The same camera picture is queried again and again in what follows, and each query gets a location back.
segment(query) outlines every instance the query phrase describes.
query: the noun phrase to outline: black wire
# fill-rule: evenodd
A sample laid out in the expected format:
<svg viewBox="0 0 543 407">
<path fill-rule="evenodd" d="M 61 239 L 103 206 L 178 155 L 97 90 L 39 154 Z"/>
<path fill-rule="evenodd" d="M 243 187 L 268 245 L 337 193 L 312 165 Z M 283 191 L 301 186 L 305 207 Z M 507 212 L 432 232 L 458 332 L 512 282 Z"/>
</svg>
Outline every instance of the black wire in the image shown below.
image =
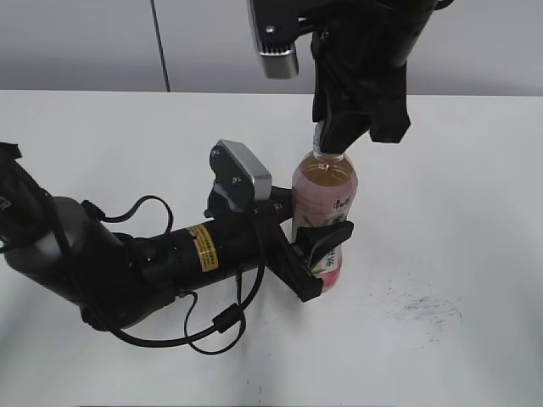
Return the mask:
<svg viewBox="0 0 543 407">
<path fill-rule="evenodd" d="M 451 4 L 454 3 L 455 0 L 441 0 L 435 5 L 434 10 L 442 10 L 444 8 L 449 7 Z"/>
<path fill-rule="evenodd" d="M 166 91 L 171 92 L 170 89 L 170 77 L 168 76 L 168 69 L 166 68 L 166 59 L 164 57 L 164 48 L 162 48 L 162 36 L 160 35 L 159 19 L 156 15 L 156 6 L 154 0 L 151 2 L 151 13 L 153 14 L 154 34 L 156 35 L 156 42 L 159 45 L 160 65 L 162 66 L 162 76 L 164 77 L 164 83 Z"/>
<path fill-rule="evenodd" d="M 256 271 L 255 284 L 253 285 L 253 288 L 247 295 L 247 298 L 241 303 L 242 309 L 246 309 L 249 306 L 249 304 L 251 304 L 253 299 L 255 299 L 256 294 L 258 293 L 258 290 L 260 289 L 260 285 L 262 284 L 262 280 L 264 278 L 264 271 L 266 270 L 266 253 L 264 251 L 264 243 L 262 242 L 262 237 L 260 236 L 260 232 L 258 230 L 258 227 L 255 224 L 255 221 L 251 218 L 250 222 L 251 222 L 251 225 L 253 226 L 253 230 L 255 231 L 255 235 L 256 235 L 256 240 L 258 242 L 260 261 L 258 264 L 258 270 Z"/>
<path fill-rule="evenodd" d="M 242 290 L 242 277 L 241 277 L 242 271 L 239 270 L 236 274 L 236 300 L 238 301 L 238 305 L 241 305 L 241 290 Z M 192 314 L 194 307 L 196 306 L 196 303 L 198 302 L 198 294 L 194 291 L 185 292 L 187 295 L 193 296 L 193 304 L 191 305 L 190 309 L 188 309 L 187 315 L 185 316 L 185 321 L 183 322 L 183 331 L 185 332 L 185 337 L 188 336 L 188 318 Z M 243 310 L 241 309 L 241 317 L 239 320 L 239 331 L 236 338 L 231 341 L 227 346 L 225 346 L 222 349 L 215 350 L 215 351 L 209 351 L 202 348 L 199 348 L 194 343 L 189 343 L 188 346 L 190 346 L 192 349 L 194 349 L 199 354 L 205 354 L 206 356 L 217 356 L 218 354 L 224 354 L 228 350 L 232 349 L 236 344 L 239 342 L 241 337 L 245 333 L 245 329 L 247 328 L 247 320 L 245 319 L 245 314 Z"/>
<path fill-rule="evenodd" d="M 207 351 L 207 350 L 203 350 L 202 348 L 199 348 L 198 346 L 194 345 L 194 343 L 190 343 L 189 346 L 192 349 L 194 349 L 196 352 L 200 353 L 200 354 L 205 354 L 205 355 L 209 355 L 209 356 L 223 354 L 226 351 L 232 349 L 234 346 L 236 346 L 236 344 L 239 342 L 239 340 L 241 339 L 241 337 L 245 333 L 245 329 L 247 327 L 247 321 L 245 319 L 244 310 L 249 306 L 249 304 L 251 304 L 253 299 L 255 299 L 255 296 L 258 293 L 259 289 L 260 289 L 260 285 L 262 284 L 262 280 L 264 278 L 264 272 L 266 270 L 266 253 L 265 253 L 265 250 L 264 250 L 264 243 L 262 242 L 262 237 L 260 235 L 260 232 L 259 232 L 258 227 L 256 226 L 254 220 L 252 218 L 250 218 L 249 221 L 250 221 L 250 223 L 251 223 L 251 225 L 253 227 L 253 230 L 255 232 L 256 239 L 257 239 L 257 242 L 258 242 L 259 264 L 258 264 L 258 270 L 256 271 L 255 283 L 253 284 L 253 287 L 251 288 L 251 291 L 247 295 L 247 298 L 243 302 L 241 300 L 241 297 L 242 297 L 242 275 L 241 275 L 241 273 L 242 273 L 242 271 L 238 270 L 238 273 L 236 274 L 236 287 L 237 287 L 237 289 L 236 289 L 236 293 L 237 293 L 236 300 L 238 301 L 238 305 L 241 308 L 241 318 L 240 318 L 238 335 L 225 348 L 220 349 L 220 350 L 216 350 L 216 351 L 211 351 L 211 352 Z M 185 321 L 183 323 L 183 330 L 185 332 L 185 336 L 188 335 L 188 329 L 187 329 L 188 319 L 189 319 L 190 315 L 192 314 L 192 312 L 194 310 L 194 307 L 196 306 L 196 303 L 198 301 L 198 294 L 197 293 L 195 293 L 195 292 L 186 292 L 186 294 L 192 295 L 193 298 L 194 298 L 194 301 L 193 301 L 193 304 L 191 305 L 190 309 L 188 310 L 187 315 L 185 317 Z"/>
<path fill-rule="evenodd" d="M 125 214 L 123 214 L 121 216 L 115 216 L 115 217 L 104 216 L 99 220 L 101 220 L 102 222 L 106 222 L 106 223 L 122 223 L 122 222 L 126 222 L 132 216 L 134 216 L 136 214 L 137 210 L 139 209 L 140 206 L 142 206 L 143 203 L 145 203 L 147 201 L 150 201 L 150 200 L 155 200 L 155 201 L 161 202 L 164 205 L 164 207 L 166 209 L 166 212 L 168 213 L 168 225 L 166 226 L 166 229 L 165 229 L 165 232 L 164 232 L 164 234 L 167 235 L 168 233 L 171 232 L 171 228 L 173 227 L 173 212 L 171 211 L 170 205 L 168 205 L 168 203 L 164 199 L 162 199 L 160 197 L 157 197 L 155 195 L 145 195 L 144 197 L 139 198 L 136 201 L 136 203 L 130 208 L 130 210 L 128 210 L 128 212 L 126 212 Z"/>
</svg>

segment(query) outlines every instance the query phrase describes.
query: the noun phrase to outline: white table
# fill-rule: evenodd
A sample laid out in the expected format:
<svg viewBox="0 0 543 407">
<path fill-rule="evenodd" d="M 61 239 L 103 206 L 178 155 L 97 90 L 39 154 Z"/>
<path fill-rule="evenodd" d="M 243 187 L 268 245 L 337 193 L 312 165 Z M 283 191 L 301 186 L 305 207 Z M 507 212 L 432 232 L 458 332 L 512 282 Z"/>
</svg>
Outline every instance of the white table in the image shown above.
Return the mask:
<svg viewBox="0 0 543 407">
<path fill-rule="evenodd" d="M 350 150 L 360 187 L 336 288 L 302 304 L 268 273 L 222 356 L 125 345 L 2 262 L 0 405 L 541 405 L 543 99 L 411 97 L 409 110 L 401 145 Z M 43 187 L 112 215 L 155 193 L 176 227 L 203 220 L 217 139 L 245 142 L 288 187 L 310 117 L 310 96 L 0 92 L 1 138 Z M 121 229 L 164 224 L 150 204 Z M 233 295 L 233 282 L 201 290 L 192 329 Z M 182 335 L 188 302 L 132 333 Z"/>
</svg>

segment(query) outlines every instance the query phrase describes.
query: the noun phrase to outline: white wall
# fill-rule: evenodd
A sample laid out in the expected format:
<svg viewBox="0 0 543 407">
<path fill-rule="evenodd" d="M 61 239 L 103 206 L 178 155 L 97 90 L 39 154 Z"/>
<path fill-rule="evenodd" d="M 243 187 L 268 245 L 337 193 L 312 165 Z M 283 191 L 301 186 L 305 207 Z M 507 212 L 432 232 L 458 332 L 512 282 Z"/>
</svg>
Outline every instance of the white wall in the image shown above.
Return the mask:
<svg viewBox="0 0 543 407">
<path fill-rule="evenodd" d="M 164 90 L 148 0 L 0 0 L 0 88 Z"/>
<path fill-rule="evenodd" d="M 245 0 L 156 0 L 172 90 L 313 91 L 309 38 L 300 76 L 269 81 Z M 543 2 L 456 0 L 409 63 L 409 92 L 543 96 Z M 148 0 L 0 0 L 0 88 L 163 91 Z"/>
</svg>

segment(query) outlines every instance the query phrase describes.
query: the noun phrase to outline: plastic bottle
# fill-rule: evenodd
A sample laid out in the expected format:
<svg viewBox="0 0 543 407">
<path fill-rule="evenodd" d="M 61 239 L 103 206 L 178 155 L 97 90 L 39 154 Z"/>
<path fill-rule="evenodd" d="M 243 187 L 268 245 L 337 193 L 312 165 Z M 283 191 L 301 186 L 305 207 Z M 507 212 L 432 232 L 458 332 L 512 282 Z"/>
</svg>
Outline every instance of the plastic bottle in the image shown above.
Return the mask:
<svg viewBox="0 0 543 407">
<path fill-rule="evenodd" d="M 350 160 L 344 153 L 322 153 L 319 135 L 317 126 L 313 151 L 305 156 L 293 175 L 293 240 L 299 227 L 327 226 L 346 220 L 358 188 Z M 313 268 L 313 274 L 324 281 L 323 292 L 338 280 L 341 264 L 338 246 Z"/>
</svg>

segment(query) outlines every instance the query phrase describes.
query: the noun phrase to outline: robotic arm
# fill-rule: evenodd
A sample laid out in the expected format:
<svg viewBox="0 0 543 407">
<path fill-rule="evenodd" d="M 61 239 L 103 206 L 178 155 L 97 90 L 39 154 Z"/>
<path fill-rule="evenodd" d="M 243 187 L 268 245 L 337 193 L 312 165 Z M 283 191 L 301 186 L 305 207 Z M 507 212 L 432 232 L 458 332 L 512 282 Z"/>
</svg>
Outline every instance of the robotic arm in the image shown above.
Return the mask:
<svg viewBox="0 0 543 407">
<path fill-rule="evenodd" d="M 250 0 L 254 39 L 266 75 L 298 73 L 295 40 L 312 33 L 313 121 L 321 151 L 342 153 L 369 130 L 400 142 L 411 122 L 406 62 L 436 9 L 453 0 Z"/>
<path fill-rule="evenodd" d="M 342 153 L 368 130 L 376 142 L 401 140 L 410 125 L 407 57 L 433 11 L 448 3 L 250 0 L 249 9 L 257 51 L 272 78 L 297 74 L 294 42 L 313 33 L 313 120 L 322 122 L 322 151 Z M 301 228 L 290 243 L 280 224 L 292 217 L 291 191 L 274 187 L 264 165 L 237 142 L 220 140 L 210 152 L 216 178 L 204 214 L 213 220 L 177 231 L 170 208 L 158 197 L 143 197 L 126 214 L 107 217 L 88 201 L 49 195 L 17 163 L 20 158 L 16 145 L 0 143 L 0 253 L 11 268 L 79 307 L 87 324 L 136 346 L 196 348 L 194 342 L 236 323 L 239 339 L 244 310 L 266 266 L 302 301 L 311 300 L 322 291 L 311 267 L 353 231 L 350 222 Z M 104 226 L 129 219 L 150 199 L 158 199 L 168 212 L 163 234 L 132 237 Z M 242 298 L 242 274 L 255 267 L 255 285 Z M 178 296 L 193 295 L 194 306 L 194 290 L 231 276 L 238 282 L 237 301 L 208 329 L 188 336 L 185 324 L 185 337 L 163 341 L 122 331 Z"/>
</svg>

